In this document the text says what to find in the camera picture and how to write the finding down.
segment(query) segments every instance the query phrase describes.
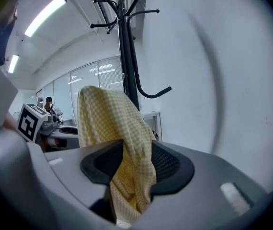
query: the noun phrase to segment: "person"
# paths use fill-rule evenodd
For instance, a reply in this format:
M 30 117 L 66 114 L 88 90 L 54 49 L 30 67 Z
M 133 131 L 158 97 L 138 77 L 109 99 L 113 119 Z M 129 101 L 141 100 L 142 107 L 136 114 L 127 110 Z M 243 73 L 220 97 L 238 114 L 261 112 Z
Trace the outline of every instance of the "person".
M 63 114 L 61 112 L 60 108 L 58 108 L 58 107 L 56 107 L 56 106 L 54 106 L 52 104 L 52 98 L 51 97 L 46 98 L 46 104 L 45 104 L 44 108 L 50 114 L 55 114 L 57 116 L 57 118 Z

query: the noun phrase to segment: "metal pole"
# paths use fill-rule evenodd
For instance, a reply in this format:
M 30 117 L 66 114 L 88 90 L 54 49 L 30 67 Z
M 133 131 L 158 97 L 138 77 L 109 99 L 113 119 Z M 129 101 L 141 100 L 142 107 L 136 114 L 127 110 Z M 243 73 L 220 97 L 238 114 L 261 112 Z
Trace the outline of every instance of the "metal pole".
M 128 81 L 128 97 L 132 101 L 132 103 L 136 106 L 138 110 L 140 110 L 138 104 L 138 97 L 137 97 L 137 86 L 135 81 L 135 74 L 133 69 L 133 62 L 131 57 L 131 49 L 129 43 L 129 36 L 127 32 L 127 22 L 126 18 L 124 17 L 123 11 L 123 0 L 118 0 L 118 8 L 119 8 L 119 19 L 122 24 L 122 40 L 123 40 L 123 48 L 125 52 L 125 67 L 127 72 L 127 81 Z
M 123 18 L 123 3 L 122 0 L 118 0 L 118 9 L 119 14 Z M 119 53 L 121 57 L 121 65 L 122 65 L 122 72 L 123 72 L 123 87 L 125 94 L 129 97 L 129 86 L 128 86 L 128 79 L 127 79 L 127 70 L 126 70 L 126 60 L 125 60 L 125 51 L 124 51 L 124 43 L 123 43 L 123 23 L 119 19 L 118 21 L 118 40 L 119 40 Z

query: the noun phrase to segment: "black rubber pad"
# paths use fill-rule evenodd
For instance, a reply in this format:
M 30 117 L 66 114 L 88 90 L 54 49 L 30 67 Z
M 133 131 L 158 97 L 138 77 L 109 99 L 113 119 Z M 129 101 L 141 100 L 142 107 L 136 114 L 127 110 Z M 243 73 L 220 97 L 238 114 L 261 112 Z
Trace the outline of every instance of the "black rubber pad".
M 123 140 L 86 156 L 80 163 L 82 172 L 93 182 L 109 186 L 123 160 Z

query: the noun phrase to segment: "yellow checkered cloth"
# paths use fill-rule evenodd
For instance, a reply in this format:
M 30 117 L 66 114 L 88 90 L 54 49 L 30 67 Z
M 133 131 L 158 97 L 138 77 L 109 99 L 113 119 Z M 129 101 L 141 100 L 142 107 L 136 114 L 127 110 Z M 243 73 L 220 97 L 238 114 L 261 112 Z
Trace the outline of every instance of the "yellow checkered cloth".
M 80 147 L 124 140 L 123 161 L 110 189 L 117 219 L 132 224 L 149 206 L 156 183 L 150 127 L 123 92 L 86 86 L 78 95 L 78 136 Z

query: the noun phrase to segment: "black coat rack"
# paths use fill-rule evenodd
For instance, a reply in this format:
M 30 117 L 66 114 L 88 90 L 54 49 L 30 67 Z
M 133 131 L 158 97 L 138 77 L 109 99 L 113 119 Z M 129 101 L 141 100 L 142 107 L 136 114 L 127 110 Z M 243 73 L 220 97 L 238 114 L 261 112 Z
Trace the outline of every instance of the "black coat rack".
M 143 96 L 154 99 L 171 91 L 171 87 L 167 87 L 166 89 L 160 91 L 155 95 L 146 94 L 142 90 L 136 61 L 136 51 L 133 42 L 134 36 L 132 35 L 130 20 L 138 14 L 159 13 L 159 10 L 139 11 L 131 14 L 132 10 L 135 8 L 139 0 L 134 0 L 128 10 L 125 8 L 124 1 L 125 0 L 118 0 L 116 3 L 115 1 L 111 0 L 94 0 L 93 2 L 107 2 L 114 10 L 116 19 L 108 24 L 91 24 L 90 28 L 109 27 L 109 31 L 107 32 L 107 34 L 109 34 L 116 26 L 116 24 L 118 25 L 118 38 L 122 64 L 124 92 L 137 107 L 137 109 L 140 110 L 138 104 L 137 89 Z

